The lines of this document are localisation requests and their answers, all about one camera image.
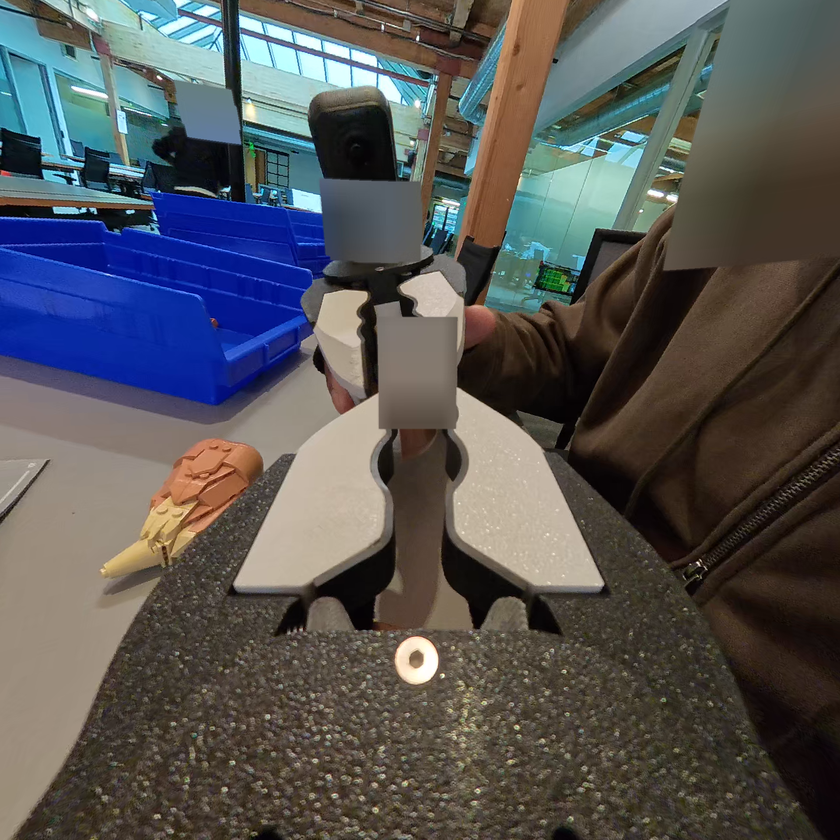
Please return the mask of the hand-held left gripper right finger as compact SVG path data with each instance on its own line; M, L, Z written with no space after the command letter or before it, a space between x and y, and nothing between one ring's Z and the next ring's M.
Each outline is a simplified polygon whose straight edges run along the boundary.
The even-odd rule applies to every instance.
M467 557L526 596L605 585L546 452L506 416L458 389L449 429L456 473L445 530Z

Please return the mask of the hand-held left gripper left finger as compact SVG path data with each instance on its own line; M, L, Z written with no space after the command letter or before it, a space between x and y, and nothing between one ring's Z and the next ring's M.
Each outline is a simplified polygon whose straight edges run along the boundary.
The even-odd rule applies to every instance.
M379 457L392 453L373 395L295 454L236 578L238 594L314 596L392 542L393 500Z

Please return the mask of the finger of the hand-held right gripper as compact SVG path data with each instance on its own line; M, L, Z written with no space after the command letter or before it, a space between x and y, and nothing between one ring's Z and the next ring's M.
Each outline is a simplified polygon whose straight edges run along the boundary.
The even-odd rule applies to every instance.
M328 387L336 386L352 403L367 398L361 310L369 299L366 290L329 291L321 300L314 326Z
M461 356L465 345L466 306L445 275L440 271L416 275L399 284L397 291L411 302L413 317L456 319L456 355Z

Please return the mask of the brown tan brick model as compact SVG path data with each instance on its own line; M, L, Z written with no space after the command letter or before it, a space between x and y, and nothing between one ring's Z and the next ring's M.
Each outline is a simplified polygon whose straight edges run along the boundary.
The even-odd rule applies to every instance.
M253 446L222 438L198 442L174 462L152 496L140 538L106 562L101 577L172 565L263 472L263 458Z

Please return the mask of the blue plastic bin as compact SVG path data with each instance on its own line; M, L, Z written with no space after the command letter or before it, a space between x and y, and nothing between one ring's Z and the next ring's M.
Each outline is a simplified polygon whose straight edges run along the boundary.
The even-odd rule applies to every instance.
M283 206L234 203L179 192L152 192L151 196L163 236L297 266L313 275L320 275L329 263L298 264Z
M322 215L307 209L285 207L297 262L309 266L329 262L324 246Z
M218 405L300 349L311 283L303 268L158 234L2 217L1 353Z

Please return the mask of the person's right forearm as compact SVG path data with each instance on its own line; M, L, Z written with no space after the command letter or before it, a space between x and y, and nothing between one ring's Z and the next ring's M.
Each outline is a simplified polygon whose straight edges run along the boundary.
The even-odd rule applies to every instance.
M603 375L632 364L646 370L661 352L650 331L630 329L630 311L595 301L551 304L531 316L494 312L491 336L463 352L458 387L503 415L570 419Z

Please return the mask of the grey desk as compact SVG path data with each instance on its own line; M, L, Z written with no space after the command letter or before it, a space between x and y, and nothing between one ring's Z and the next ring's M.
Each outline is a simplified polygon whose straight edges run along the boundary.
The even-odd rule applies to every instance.
M2 522L2 838L63 763L161 573L105 581L99 566L189 445L230 438L270 465L333 418L312 347L221 406L2 357L2 461L48 460Z

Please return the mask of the person's right hand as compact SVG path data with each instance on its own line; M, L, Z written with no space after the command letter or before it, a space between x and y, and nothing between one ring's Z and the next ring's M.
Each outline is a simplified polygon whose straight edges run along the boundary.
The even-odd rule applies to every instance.
M497 325L496 313L485 306L474 305L465 309L465 350L484 342ZM326 361L323 373L332 404L339 414L354 408L351 394L335 379ZM410 460L428 451L434 443L437 431L429 429L403 429L399 432L402 460Z

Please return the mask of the monitor with green display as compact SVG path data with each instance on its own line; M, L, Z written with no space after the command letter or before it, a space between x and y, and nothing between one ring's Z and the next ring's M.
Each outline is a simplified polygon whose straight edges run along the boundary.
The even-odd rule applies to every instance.
M572 269L542 260L533 288L570 297L574 294L577 280L578 275Z

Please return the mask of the black tripod stand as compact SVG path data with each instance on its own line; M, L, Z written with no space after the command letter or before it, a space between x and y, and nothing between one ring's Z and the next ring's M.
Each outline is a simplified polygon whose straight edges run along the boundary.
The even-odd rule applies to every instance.
M223 33L225 87L233 97L235 110L236 142L227 146L230 175L230 199L246 203L245 157L242 137L242 73L240 54L239 1L220 1Z

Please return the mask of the wooden beam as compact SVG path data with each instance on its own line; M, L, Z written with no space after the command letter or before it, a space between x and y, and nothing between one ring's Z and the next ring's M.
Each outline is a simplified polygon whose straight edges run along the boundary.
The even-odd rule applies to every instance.
M501 245L568 1L511 3L457 252Z

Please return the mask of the group of black office chairs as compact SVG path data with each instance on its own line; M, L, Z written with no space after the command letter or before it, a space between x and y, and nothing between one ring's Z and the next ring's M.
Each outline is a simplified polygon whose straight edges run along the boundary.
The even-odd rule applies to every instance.
M81 162L49 161L41 139L7 128L1 129L1 174L43 181L52 173L70 186L126 197L147 198L144 175L112 165L108 153L85 148Z

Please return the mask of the brown wooden table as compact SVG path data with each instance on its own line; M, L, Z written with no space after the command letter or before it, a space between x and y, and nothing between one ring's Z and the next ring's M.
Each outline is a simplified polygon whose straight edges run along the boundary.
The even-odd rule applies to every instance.
M16 175L1 177L1 215L21 215L25 209L43 211L56 207L102 211L151 212L152 201L99 192L77 185Z

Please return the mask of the grey instruction booklet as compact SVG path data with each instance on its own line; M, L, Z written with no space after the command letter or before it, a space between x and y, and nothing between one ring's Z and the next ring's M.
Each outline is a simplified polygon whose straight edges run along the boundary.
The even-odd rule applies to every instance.
M49 464L48 458L1 460L1 522Z

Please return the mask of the wooden post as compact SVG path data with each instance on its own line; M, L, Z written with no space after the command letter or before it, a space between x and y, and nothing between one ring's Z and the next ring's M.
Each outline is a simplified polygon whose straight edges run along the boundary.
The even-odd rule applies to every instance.
M428 205L432 199L440 141L443 136L445 120L447 116L448 98L452 88L452 81L453 77L451 74L442 70L438 72L435 90L434 112L429 131L427 133L426 153L423 162L421 183L421 204L423 218L425 218Z

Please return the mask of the silver air duct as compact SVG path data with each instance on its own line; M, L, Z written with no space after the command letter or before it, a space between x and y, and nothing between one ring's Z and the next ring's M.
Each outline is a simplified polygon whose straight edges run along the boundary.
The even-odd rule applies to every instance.
M488 106L481 103L493 87L504 38L505 29L501 28L487 46L474 76L460 95L457 111L460 118L469 123L481 126L487 118Z

